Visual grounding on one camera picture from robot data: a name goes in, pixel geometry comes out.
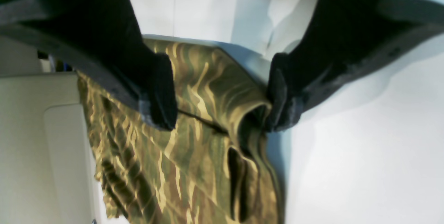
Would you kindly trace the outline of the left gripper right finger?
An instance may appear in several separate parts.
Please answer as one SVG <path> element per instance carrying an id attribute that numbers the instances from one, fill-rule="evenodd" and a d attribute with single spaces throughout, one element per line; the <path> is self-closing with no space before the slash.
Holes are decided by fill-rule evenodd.
<path id="1" fill-rule="evenodd" d="M 317 0 L 299 44 L 271 62 L 268 132 L 295 126 L 302 113 L 443 33 L 443 0 Z"/>

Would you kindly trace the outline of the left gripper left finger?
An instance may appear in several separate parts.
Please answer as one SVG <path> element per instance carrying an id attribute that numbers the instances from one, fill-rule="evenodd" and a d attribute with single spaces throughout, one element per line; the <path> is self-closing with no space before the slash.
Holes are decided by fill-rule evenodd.
<path id="1" fill-rule="evenodd" d="M 1 0 L 1 35 L 89 76 L 149 126 L 172 131 L 172 64 L 143 37 L 130 0 Z"/>

